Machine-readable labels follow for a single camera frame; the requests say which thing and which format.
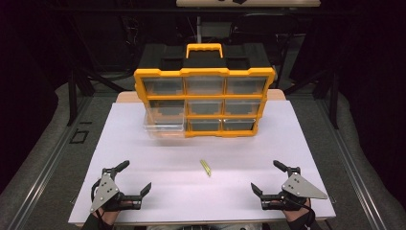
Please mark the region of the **person's left hand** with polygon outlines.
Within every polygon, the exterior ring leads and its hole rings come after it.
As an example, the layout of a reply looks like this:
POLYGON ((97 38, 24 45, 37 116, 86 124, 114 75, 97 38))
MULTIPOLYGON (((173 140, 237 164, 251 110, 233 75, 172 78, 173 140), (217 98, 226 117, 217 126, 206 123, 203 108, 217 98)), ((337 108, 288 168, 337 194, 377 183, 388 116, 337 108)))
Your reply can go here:
POLYGON ((98 220, 98 223, 103 228, 112 227, 118 218, 119 211, 105 211, 102 207, 93 213, 93 216, 98 220))

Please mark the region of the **yellow and black organizer box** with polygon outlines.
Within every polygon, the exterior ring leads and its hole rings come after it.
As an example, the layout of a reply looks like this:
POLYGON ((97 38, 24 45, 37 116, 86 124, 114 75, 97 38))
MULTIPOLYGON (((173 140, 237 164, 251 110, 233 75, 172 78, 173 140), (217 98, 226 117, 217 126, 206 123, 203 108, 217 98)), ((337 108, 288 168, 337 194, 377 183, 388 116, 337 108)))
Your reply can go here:
POLYGON ((185 102, 185 136, 254 136, 276 75, 259 43, 148 44, 134 72, 145 107, 185 102))

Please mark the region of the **thin yellow stick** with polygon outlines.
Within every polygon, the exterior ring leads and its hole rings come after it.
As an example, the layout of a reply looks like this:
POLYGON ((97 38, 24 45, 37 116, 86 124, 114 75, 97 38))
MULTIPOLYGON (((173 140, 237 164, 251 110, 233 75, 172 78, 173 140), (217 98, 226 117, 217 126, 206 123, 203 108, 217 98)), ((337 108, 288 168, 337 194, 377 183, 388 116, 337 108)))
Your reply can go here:
POLYGON ((209 165, 207 164, 207 162, 206 162, 204 159, 201 159, 201 160, 200 160, 200 164, 201 164, 202 167, 204 168, 206 174, 207 174, 208 176, 211 176, 211 175, 212 175, 211 168, 209 167, 209 165))

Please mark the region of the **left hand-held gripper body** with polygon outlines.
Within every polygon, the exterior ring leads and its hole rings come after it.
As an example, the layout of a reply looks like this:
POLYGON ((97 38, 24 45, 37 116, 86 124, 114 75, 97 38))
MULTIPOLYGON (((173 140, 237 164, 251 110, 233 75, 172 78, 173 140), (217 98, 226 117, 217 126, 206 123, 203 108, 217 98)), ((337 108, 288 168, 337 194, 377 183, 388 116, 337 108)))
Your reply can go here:
POLYGON ((103 169, 101 178, 94 184, 91 192, 92 204, 90 212, 99 208, 105 211, 140 210, 142 197, 140 195, 125 195, 115 183, 115 168, 103 169))

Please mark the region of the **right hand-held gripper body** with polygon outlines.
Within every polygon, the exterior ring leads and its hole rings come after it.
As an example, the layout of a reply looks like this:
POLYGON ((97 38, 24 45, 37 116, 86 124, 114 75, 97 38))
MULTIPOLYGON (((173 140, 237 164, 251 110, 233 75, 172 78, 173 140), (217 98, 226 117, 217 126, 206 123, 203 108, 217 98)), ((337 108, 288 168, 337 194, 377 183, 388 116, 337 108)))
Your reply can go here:
POLYGON ((305 207, 309 198, 327 199, 327 194, 301 176, 299 167, 288 167, 287 180, 282 183, 282 190, 276 195, 259 198, 263 210, 298 211, 305 207))

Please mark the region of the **person's right hand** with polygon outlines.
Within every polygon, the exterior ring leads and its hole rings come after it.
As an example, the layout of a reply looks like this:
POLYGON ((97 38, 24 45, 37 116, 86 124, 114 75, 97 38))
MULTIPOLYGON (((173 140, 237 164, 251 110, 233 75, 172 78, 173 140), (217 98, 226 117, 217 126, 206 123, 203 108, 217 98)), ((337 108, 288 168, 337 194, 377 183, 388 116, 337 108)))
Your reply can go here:
POLYGON ((308 213, 308 210, 306 208, 301 208, 298 211, 286 211, 282 210, 283 214, 285 215, 285 218, 288 222, 295 221, 296 219, 301 218, 302 216, 306 215, 308 213))

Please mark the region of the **clear plastic drawer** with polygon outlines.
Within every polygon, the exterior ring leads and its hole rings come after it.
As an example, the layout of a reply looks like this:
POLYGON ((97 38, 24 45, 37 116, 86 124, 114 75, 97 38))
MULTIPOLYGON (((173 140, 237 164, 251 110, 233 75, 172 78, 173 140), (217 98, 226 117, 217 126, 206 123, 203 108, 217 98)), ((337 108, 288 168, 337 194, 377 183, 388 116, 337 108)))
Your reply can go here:
POLYGON ((144 129, 157 138, 185 136, 185 102, 183 100, 151 100, 146 105, 144 129))

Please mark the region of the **black metal stand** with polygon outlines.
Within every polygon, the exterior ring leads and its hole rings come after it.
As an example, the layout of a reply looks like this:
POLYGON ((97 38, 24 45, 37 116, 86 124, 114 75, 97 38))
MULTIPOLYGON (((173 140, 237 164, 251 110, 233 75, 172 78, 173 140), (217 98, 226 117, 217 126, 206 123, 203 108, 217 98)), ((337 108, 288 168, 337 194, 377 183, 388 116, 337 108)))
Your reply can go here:
POLYGON ((315 75, 295 83, 283 91, 285 95, 290 95, 316 81, 312 95, 314 99, 323 99, 329 94, 328 119, 335 129, 338 129, 337 106, 339 94, 339 75, 333 69, 322 70, 315 75))
POLYGON ((118 84, 108 80, 107 78, 97 74, 94 71, 90 71, 84 67, 74 68, 68 77, 68 92, 69 92, 69 121, 67 126, 71 126, 77 119, 78 110, 78 97, 77 89, 82 93, 84 97, 92 97, 96 90, 91 84, 91 80, 100 82, 101 84, 113 89, 115 92, 125 92, 125 89, 118 84))

